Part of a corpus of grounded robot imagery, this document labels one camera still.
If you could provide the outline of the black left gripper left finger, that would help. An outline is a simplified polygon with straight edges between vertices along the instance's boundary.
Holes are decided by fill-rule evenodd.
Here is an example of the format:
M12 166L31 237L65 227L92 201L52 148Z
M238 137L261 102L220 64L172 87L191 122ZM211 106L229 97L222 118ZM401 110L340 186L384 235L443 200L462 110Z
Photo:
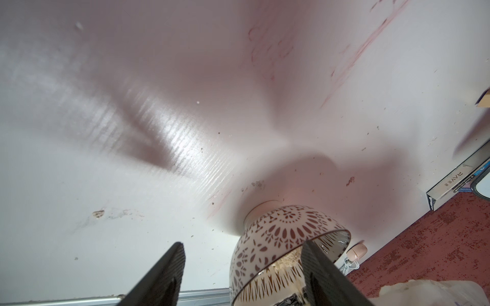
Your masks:
M148 271L139 283L128 293L136 299L152 294L161 294L168 289L180 292L185 269L185 249L181 242L176 242L162 258Z

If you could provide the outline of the white board black rim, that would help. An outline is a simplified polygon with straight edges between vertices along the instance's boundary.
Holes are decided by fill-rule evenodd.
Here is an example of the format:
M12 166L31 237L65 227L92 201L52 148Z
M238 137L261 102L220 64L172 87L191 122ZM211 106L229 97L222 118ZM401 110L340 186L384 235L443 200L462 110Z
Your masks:
M486 163L481 170L476 172L470 185L472 193L486 201L489 201L489 172L489 163Z

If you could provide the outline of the wooden easel stand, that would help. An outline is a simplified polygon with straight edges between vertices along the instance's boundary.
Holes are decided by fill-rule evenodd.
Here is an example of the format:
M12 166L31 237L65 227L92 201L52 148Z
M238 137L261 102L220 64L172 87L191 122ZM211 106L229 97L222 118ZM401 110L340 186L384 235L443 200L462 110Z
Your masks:
M476 107L490 108L490 88L486 89L475 103Z

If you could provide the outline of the pink round puff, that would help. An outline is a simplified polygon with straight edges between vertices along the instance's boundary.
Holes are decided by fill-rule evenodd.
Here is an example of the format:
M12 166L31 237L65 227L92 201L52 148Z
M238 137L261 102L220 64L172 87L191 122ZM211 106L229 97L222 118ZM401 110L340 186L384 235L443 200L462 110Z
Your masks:
M347 259L351 262L359 261L366 255L367 247L363 243L358 243L346 252Z

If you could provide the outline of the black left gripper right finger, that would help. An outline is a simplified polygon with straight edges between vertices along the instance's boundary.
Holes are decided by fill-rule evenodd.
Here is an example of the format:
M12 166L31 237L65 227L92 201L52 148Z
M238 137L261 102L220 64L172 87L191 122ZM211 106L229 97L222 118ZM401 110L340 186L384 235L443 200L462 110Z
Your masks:
M337 269L314 241L302 245L306 298L311 305L351 306L372 303Z

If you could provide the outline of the patterned white breakfast bowl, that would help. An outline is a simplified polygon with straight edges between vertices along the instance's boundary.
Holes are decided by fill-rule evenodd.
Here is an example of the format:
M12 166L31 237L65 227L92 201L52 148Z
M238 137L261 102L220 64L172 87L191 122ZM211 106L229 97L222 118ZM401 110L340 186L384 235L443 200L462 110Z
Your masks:
M309 305L302 245L313 241L333 263L343 256L350 232L332 217L302 205L271 200L245 218L230 265L232 305Z

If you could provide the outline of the clear oats bag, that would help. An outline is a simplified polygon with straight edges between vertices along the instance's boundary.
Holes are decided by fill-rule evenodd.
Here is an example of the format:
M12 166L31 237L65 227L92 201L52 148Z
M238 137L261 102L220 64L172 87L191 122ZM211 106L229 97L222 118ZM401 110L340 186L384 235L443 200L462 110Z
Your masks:
M410 280L382 287L370 302L373 305L489 305L482 287L469 280Z

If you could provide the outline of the colourful magazine right back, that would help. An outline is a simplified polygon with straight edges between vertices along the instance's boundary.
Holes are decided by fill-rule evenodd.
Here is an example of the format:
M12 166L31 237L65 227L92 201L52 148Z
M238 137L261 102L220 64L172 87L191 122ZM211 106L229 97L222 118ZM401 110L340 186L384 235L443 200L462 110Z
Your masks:
M430 210L439 209L488 168L489 141L426 193Z

